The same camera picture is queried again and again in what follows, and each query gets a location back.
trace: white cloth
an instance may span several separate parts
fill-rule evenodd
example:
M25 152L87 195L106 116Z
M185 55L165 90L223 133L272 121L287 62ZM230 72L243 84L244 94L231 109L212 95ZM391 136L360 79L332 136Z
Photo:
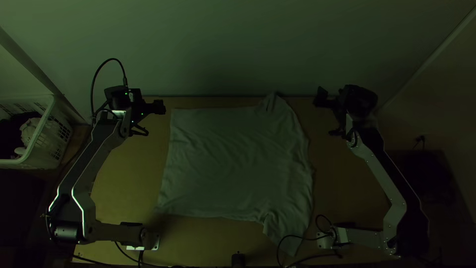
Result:
M175 109L156 211L254 221L276 244L302 236L311 214L308 140L287 103ZM281 249L294 256L300 239Z

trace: wall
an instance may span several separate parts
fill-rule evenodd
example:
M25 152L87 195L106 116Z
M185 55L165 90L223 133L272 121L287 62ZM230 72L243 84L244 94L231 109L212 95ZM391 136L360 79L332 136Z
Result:
M472 0L3 0L0 26L83 115L105 59L146 95L287 95L347 83L386 100ZM103 89L121 82L111 63Z
M51 94L23 65L0 45L0 97Z
M435 60L382 109L379 121L388 148L411 148L413 139L425 134L427 147L444 150L476 221L476 9L467 21Z

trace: cable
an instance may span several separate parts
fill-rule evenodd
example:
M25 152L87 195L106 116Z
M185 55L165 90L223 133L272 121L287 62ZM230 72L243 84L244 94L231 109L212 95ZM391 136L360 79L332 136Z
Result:
M99 71L101 70L101 68L106 65L106 63L110 62L110 61L116 61L117 63L119 63L120 65L120 68L122 69L122 75L123 75L123 78L122 78L122 83L124 86L127 86L127 77L125 76L125 70L124 70L124 66L122 66L122 63L116 59L116 58L110 58L110 59L107 59L105 60L103 63L101 63L101 65L99 65L98 69L96 70L96 72L94 73L94 76L93 76L93 81L91 82L91 96L90 96L90 102L91 102L91 116L93 117L93 123L95 122L95 118L94 118L94 103L93 103L93 92L94 92L94 84L96 83L96 78L99 74Z
M140 268L140 263L144 262L144 251L143 250L141 250L139 252L139 259L138 260L139 260L139 262L137 263L137 267Z
M328 217L326 217L326 216L324 216L324 215L322 215L322 214L318 214L318 215L315 217L315 219L314 219L314 223L316 224L317 230L318 230L319 232L321 232L321 233L324 233L325 235L324 235L324 236L317 237L317 238L303 238L303 237L301 237L301 236L299 236L299 235L287 235L287 236L283 237L283 238L279 241L279 243L278 243L278 248L276 249L276 260L278 261L279 267L284 267L284 266L281 264L281 262L279 261L279 249L280 249L281 243L282 243L283 240L286 239L287 237L296 237L296 238L301 238L301 239L307 240L307 241L316 241L316 240L319 240L319 239L324 238L324 237L332 236L332 234L331 234L330 231L324 232L324 231L322 231L322 229L319 227L319 224L317 223L317 220L318 220L319 218L321 218L321 217L324 218L325 220L327 220L327 222L329 223L329 226L331 226L331 230L334 232L334 244L336 244L336 242L337 242L337 231L336 231L335 228L332 227L332 222L331 222L331 220L330 220ZM339 257L339 258L342 258L342 256L337 253L337 250L335 250L333 254L321 254L321 255L313 255L313 256L310 256L310 257L306 257L306 258L304 258L304 259L301 259L301 260L299 260L299 261L296 261L296 262L294 262L293 264L287 266L287 268L290 267L290 266L293 266L293 265L295 265L295 264L298 264L298 263L301 263L301 262L305 262L305 261L310 260L310 259L319 258L319 257L328 257L328 256L337 256L337 257Z
M119 251L120 251L124 256L126 256L129 260L131 260L131 261L133 261L133 262L135 262L135 263L138 263L138 265L143 264L143 265L148 265L148 266L158 267L158 268L169 268L168 266L159 266L159 265L148 264L148 263L145 263L143 260L138 261L138 260L134 259L133 257L129 256L126 252L124 252L124 251L120 248L119 244L118 244L116 241L114 241L114 244L116 244L116 247L119 249Z
M301 238L303 240L306 240L306 241L316 241L316 240L319 240L319 239L322 239L324 237L328 237L330 235L324 235L324 236L320 236L320 237L316 237L316 238L304 238L302 236L299 236L299 235L286 235L284 236L283 238L281 238L281 240L279 241L278 243L278 247L276 249L276 260L278 261L278 266L279 267L284 267L281 262L279 261L279 248L281 246L281 243L284 241L284 239L288 238L288 237L296 237L296 238Z
M326 217L326 216L324 216L324 215L322 215L322 214L318 214L318 215L316 216L316 218L314 219L314 223L316 224L317 230L318 230L319 232L325 233L325 234L330 234L330 231L329 231L329 232L324 232L324 231L319 227L319 224L317 223L317 220L318 220L319 218L324 218L324 219L327 220L327 222L329 223L330 229L331 229L332 231L334 231L334 244L336 244L336 243L337 243L337 231L336 231L335 228L332 227L332 221L331 221L328 217Z
M305 261L308 261L308 260L311 260L311 259L320 258L320 257L330 257L330 256L337 256L337 257L339 257L339 258L342 257L342 256L341 256L340 254L338 254L337 252L336 252L336 253L333 253L333 254L313 255L313 256L309 256L309 257L306 257L306 258L304 258L304 259L301 259L301 260L299 260L299 261L293 262L292 264L286 266L286 268L295 266L295 265L297 265L297 264L300 264L300 263L302 263L302 262L305 262Z

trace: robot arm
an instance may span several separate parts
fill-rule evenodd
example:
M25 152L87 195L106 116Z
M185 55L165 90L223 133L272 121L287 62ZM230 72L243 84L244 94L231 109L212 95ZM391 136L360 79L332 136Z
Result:
M428 219L418 196L385 152L382 136L371 119L377 96L354 85L346 85L339 93L328 100L327 91L320 87L314 105L333 110L339 127L329 134L341 136L352 153L365 160L391 206L383 218L382 230L336 225L332 228L337 237L320 239L319 245L336 249L344 244L362 244L396 258L421 255L428 248Z
M138 123L148 114L165 114L161 100L147 104L140 89L117 86L105 90L114 118L103 112L91 132L91 141L58 186L57 196L48 208L49 232L62 242L89 244L95 241L117 241L128 249L156 250L159 237L140 223L120 225L96 220L96 206L90 197L96 174L112 149L134 134L148 135ZM136 127L142 132L132 130Z

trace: white laundry basket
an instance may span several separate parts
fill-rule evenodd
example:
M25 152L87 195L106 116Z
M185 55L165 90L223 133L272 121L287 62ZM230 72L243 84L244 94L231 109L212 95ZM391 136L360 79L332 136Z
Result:
M52 95L0 99L0 120L26 112L42 115L26 152L18 159L0 159L0 168L54 169L63 157L72 128Z

